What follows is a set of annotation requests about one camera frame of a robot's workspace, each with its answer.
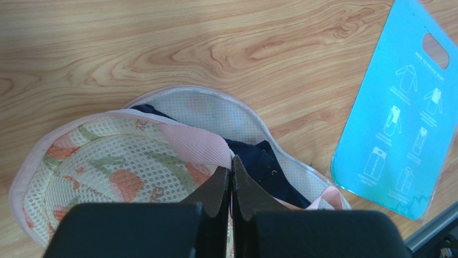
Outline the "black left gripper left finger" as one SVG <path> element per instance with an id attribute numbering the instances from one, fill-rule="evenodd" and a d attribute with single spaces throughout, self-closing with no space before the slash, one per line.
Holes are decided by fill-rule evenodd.
<path id="1" fill-rule="evenodd" d="M 45 257 L 225 257 L 230 171 L 219 167 L 178 203 L 84 203 Z"/>

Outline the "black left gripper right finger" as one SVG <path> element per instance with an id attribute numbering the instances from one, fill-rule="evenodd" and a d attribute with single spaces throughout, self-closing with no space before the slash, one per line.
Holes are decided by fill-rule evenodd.
<path id="1" fill-rule="evenodd" d="M 396 225 L 371 210 L 291 210 L 233 159 L 235 257 L 411 257 Z"/>

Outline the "navy blue bra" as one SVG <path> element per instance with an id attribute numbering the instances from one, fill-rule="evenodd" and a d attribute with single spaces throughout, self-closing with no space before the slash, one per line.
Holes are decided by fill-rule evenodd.
<path id="1" fill-rule="evenodd" d="M 257 145 L 227 139 L 228 147 L 238 155 L 248 175 L 271 196 L 297 206 L 310 206 L 310 201 L 287 180 L 277 157 L 266 140 Z M 191 194 L 212 175 L 207 166 L 182 161 L 170 147 L 158 141 L 137 138 L 134 144 L 123 148 L 141 164 L 130 161 L 141 180 L 146 181 L 142 196 L 150 194 L 150 202 L 174 202 Z"/>

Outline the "floral mesh laundry bag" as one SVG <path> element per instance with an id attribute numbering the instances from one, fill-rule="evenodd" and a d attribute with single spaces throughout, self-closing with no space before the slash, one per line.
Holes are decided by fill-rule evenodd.
<path id="1" fill-rule="evenodd" d="M 86 116 L 42 137 L 25 159 L 9 193 L 20 227 L 47 246 L 70 209 L 83 203 L 180 202 L 218 167 L 241 156 L 236 144 L 259 147 L 261 181 L 281 189 L 285 176 L 306 202 L 274 192 L 302 210 L 349 210 L 322 174 L 284 152 L 260 116 L 242 101 L 194 85 L 167 87 L 122 109 Z"/>

